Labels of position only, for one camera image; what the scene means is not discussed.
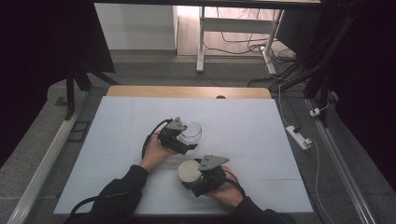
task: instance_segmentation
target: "black cable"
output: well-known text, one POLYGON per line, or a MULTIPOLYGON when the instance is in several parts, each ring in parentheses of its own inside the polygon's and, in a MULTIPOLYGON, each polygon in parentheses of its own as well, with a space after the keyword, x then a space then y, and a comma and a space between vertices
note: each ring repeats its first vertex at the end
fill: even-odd
POLYGON ((280 56, 279 56, 279 53, 280 53, 280 52, 278 52, 278 53, 277 53, 277 56, 275 56, 274 50, 271 49, 271 53, 272 53, 271 59, 273 59, 273 60, 276 61, 277 63, 294 63, 294 62, 296 62, 296 59, 295 59, 295 58, 291 58, 291 57, 280 57, 280 56))
POLYGON ((143 147, 142 147, 142 160, 143 160, 143 158, 145 157, 145 154, 146 154, 146 147, 147 147, 148 144, 149 144, 149 140, 151 139, 151 136, 155 133, 155 131, 157 131, 157 129, 158 129, 161 125, 163 125, 164 123, 170 123, 170 122, 172 122, 171 119, 165 119, 165 120, 161 121, 161 123, 159 123, 159 124, 152 130, 152 132, 146 137, 146 141, 145 141, 145 143, 143 144, 143 147))
MULTIPOLYGON (((246 11, 247 11, 247 8, 245 8, 244 10, 243 10, 243 15, 241 15, 241 16, 239 16, 237 19, 239 19, 239 18, 241 18, 242 16, 244 16, 245 14, 246 14, 246 11)), ((224 16, 222 15, 222 13, 220 12, 220 10, 219 10, 219 8, 217 7, 217 13, 218 13, 218 18, 220 18, 220 15, 221 15, 221 17, 222 18, 224 18, 224 16)), ((256 20, 259 18, 259 13, 260 13, 260 10, 257 12, 257 16, 256 16, 256 20)), ((225 42, 228 42, 228 43, 246 43, 247 42, 247 47, 248 47, 248 43, 250 42, 250 41, 263 41, 263 40, 268 40, 268 38, 263 38, 263 39, 251 39, 251 37, 252 37, 252 35, 250 36, 250 39, 249 40, 227 40, 225 37, 224 37, 224 33, 223 32, 221 32, 221 37, 223 38, 223 40, 225 41, 225 42)))
POLYGON ((227 178, 222 178, 222 180, 224 182, 227 182, 227 183, 230 183, 230 184, 236 186, 238 188, 238 190, 241 192, 243 198, 247 197, 247 195, 245 193, 245 190, 241 187, 241 185, 239 183, 237 183, 237 182, 235 182, 235 181, 233 181, 231 179, 227 179, 227 178))
POLYGON ((218 83, 216 83, 216 82, 213 82, 213 81, 211 81, 211 80, 207 80, 207 82, 208 83, 212 83, 213 85, 215 85, 215 86, 217 86, 217 87, 222 87, 220 84, 218 84, 218 83))
POLYGON ((291 66, 289 66, 284 72, 282 72, 278 77, 278 80, 275 81, 271 86, 268 88, 268 91, 273 91, 272 88, 277 85, 278 83, 284 81, 286 77, 288 77, 295 69, 297 69, 300 65, 297 63, 293 63, 291 66))
POLYGON ((239 184, 238 178, 236 178, 236 176, 233 173, 226 171, 226 170, 224 172, 230 174, 235 179, 235 181, 239 184))
POLYGON ((128 194, 131 194, 131 191, 126 191, 126 192, 122 192, 122 193, 114 193, 114 194, 107 194, 107 195, 98 195, 98 196, 94 196, 88 199, 85 199, 83 201, 81 201, 80 203, 78 203, 70 212, 70 216, 73 216, 77 210, 84 204, 86 203, 91 203, 91 202, 96 202, 96 201, 102 201, 102 200, 109 200, 109 199, 113 199, 116 197, 120 197, 120 196, 125 196, 128 194))
MULTIPOLYGON (((204 42, 204 46, 205 46, 205 48, 207 48, 207 49, 212 49, 212 48, 208 47, 208 46, 205 44, 205 42, 204 42)), ((230 52, 230 51, 227 51, 227 50, 224 50, 224 49, 212 49, 212 50, 218 50, 218 51, 222 51, 222 52, 226 52, 226 53, 230 53, 230 54, 245 54, 245 53, 250 53, 250 50, 242 51, 242 52, 230 52)))
MULTIPOLYGON (((290 65, 288 68, 285 69, 285 71, 283 71, 282 73, 280 73, 279 75, 277 75, 276 77, 281 77, 282 75, 284 75, 285 73, 287 73, 292 67, 296 66, 297 63, 294 63, 292 65, 290 65)), ((247 87, 250 87, 250 85, 254 82, 259 82, 259 81, 264 81, 264 80, 268 80, 268 78, 257 78, 257 79, 251 79, 248 83, 247 83, 247 87)))

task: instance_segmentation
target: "white tabletop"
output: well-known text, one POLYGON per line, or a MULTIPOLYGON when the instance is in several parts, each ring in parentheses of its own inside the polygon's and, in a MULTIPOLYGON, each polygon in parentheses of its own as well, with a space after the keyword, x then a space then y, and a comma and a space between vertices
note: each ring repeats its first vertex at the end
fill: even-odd
MULTIPOLYGON (((137 215, 221 215, 212 198, 196 198, 177 178, 185 160, 230 158, 248 196, 277 212, 312 212, 274 100, 104 97, 54 213, 68 214, 138 164, 146 136, 162 120, 180 117, 203 129, 198 148, 169 158, 148 177, 137 215)), ((78 211, 88 212, 92 204, 78 211)))

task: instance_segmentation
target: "clear plastic cup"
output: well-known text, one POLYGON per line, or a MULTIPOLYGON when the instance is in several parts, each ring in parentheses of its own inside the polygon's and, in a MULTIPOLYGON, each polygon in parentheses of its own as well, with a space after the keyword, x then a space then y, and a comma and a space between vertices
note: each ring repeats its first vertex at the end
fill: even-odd
POLYGON ((187 129, 177 137, 177 140, 186 145, 198 144, 198 141, 202 136, 201 125, 192 120, 187 120, 182 123, 187 126, 187 129))

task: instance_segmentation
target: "wooden edge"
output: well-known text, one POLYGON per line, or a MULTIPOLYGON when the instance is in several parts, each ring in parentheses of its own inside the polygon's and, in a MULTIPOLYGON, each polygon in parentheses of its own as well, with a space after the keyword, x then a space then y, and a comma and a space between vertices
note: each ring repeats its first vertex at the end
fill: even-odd
POLYGON ((179 86, 111 86, 106 96, 164 97, 164 98, 217 98, 272 99, 265 88, 179 87, 179 86))

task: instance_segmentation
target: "metal bracket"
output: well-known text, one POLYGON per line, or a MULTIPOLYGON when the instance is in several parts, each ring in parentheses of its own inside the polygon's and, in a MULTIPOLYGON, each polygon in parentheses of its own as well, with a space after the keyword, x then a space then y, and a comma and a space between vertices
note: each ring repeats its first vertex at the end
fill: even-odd
POLYGON ((224 157, 218 157, 218 156, 211 156, 211 155, 206 155, 204 156, 204 158, 201 160, 201 163, 199 165, 198 170, 199 171, 208 171, 208 170, 212 170, 224 163, 226 163, 227 161, 229 161, 230 159, 228 158, 224 158, 224 157))
POLYGON ((187 126, 183 126, 181 123, 180 117, 175 118, 172 120, 167 126, 167 129, 171 130, 178 130, 178 131, 185 131, 187 129, 187 126))

